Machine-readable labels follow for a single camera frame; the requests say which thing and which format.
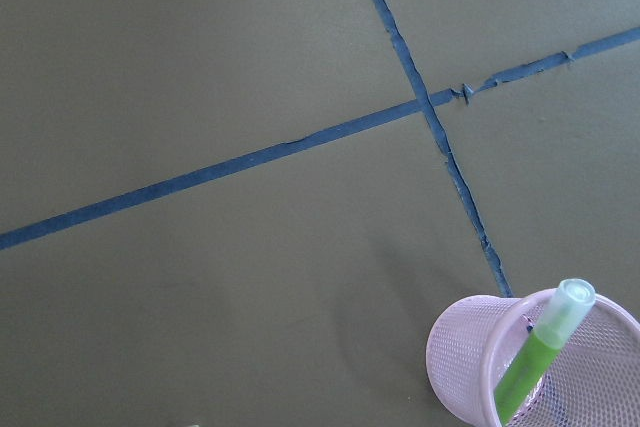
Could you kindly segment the green highlighter pen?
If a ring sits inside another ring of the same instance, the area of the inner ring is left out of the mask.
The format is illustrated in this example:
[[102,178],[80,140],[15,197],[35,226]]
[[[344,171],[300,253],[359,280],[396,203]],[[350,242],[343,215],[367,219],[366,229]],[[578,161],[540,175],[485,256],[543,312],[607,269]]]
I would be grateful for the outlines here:
[[523,346],[494,389],[494,404],[502,426],[514,418],[591,311],[595,300],[595,288],[583,279],[565,279],[554,290]]

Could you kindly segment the pink mesh pen holder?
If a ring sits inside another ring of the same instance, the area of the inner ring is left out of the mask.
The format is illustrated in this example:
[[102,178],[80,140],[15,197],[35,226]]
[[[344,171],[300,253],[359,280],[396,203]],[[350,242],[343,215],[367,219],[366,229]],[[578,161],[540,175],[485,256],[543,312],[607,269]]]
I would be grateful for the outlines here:
[[[496,426],[493,390],[551,298],[471,296],[435,321],[426,370],[440,402],[472,426]],[[511,420],[513,426],[636,426],[639,324],[599,295]]]

